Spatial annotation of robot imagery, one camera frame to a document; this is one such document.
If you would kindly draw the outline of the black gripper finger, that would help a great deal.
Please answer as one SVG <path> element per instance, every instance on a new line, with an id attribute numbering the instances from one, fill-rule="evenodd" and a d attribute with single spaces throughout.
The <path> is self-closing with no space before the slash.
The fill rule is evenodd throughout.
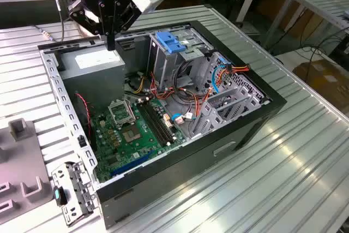
<path id="1" fill-rule="evenodd" d="M 138 7 L 132 3 L 130 3 L 126 9 L 118 15 L 117 24 L 120 31 L 126 31 L 131 27 L 131 25 L 136 21 L 136 19 L 140 16 L 140 10 Z"/>
<path id="2" fill-rule="evenodd" d="M 117 1 L 99 1 L 99 20 L 103 35 L 105 36 L 105 45 L 109 51 L 115 50 L 115 36 L 119 32 L 119 15 L 117 13 Z"/>

